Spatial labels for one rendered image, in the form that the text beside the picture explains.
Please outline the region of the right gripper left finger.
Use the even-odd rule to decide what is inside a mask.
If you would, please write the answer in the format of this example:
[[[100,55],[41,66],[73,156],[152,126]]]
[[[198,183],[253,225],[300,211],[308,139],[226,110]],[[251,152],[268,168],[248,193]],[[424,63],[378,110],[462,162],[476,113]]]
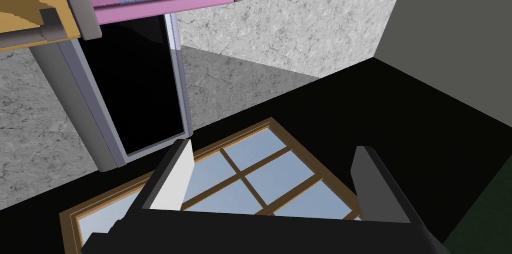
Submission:
[[[195,166],[190,139],[177,139],[141,192],[142,208],[179,211]]]

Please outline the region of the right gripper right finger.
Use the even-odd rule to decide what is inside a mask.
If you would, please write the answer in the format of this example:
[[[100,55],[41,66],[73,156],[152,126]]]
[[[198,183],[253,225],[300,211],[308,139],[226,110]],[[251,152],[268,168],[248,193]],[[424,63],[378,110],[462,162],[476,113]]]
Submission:
[[[410,222],[365,147],[356,148],[350,173],[365,220]]]

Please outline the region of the wooden framed window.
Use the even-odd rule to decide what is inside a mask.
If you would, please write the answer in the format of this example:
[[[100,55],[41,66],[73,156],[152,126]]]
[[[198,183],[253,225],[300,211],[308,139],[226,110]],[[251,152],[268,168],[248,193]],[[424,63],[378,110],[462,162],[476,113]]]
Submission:
[[[59,215],[65,254],[109,229],[149,179],[144,174]],[[297,139],[269,118],[194,154],[180,210],[361,220],[359,201]]]

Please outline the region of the grey microwave door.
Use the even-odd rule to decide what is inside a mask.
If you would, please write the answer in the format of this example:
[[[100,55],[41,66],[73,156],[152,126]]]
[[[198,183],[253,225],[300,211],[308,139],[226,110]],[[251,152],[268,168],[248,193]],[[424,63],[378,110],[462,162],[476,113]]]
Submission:
[[[193,133],[173,13],[30,48],[95,166],[120,168]]]

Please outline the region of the yellow wooden cupboard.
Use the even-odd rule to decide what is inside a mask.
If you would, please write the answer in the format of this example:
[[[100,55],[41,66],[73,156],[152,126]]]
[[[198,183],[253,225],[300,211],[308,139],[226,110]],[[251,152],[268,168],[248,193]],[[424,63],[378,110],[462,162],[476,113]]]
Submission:
[[[80,37],[68,0],[0,0],[0,33],[35,28],[43,25],[40,9],[54,7],[65,28],[68,38],[52,42],[76,39]],[[0,48],[0,52],[17,48],[32,47],[50,43],[47,41]]]

